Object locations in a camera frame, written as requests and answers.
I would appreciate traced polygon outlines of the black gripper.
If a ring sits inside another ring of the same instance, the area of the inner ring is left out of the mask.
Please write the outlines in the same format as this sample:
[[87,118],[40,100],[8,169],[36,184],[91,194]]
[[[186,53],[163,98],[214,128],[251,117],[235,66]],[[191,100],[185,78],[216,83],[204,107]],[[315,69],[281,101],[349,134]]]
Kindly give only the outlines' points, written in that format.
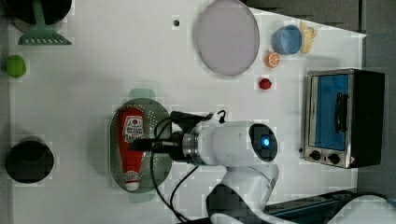
[[182,145],[183,137],[182,132],[174,132],[167,139],[137,139],[128,144],[128,149],[168,154],[173,161],[186,162]]

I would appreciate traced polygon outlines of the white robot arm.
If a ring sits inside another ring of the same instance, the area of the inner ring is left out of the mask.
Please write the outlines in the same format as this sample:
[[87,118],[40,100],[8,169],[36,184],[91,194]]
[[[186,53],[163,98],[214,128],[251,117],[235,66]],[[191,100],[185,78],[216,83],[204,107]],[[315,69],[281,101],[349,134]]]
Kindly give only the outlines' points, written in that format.
[[226,173],[205,198],[211,224],[296,224],[264,212],[279,175],[274,132],[254,121],[202,120],[167,139],[134,140],[129,149],[166,153],[194,166],[222,166]]

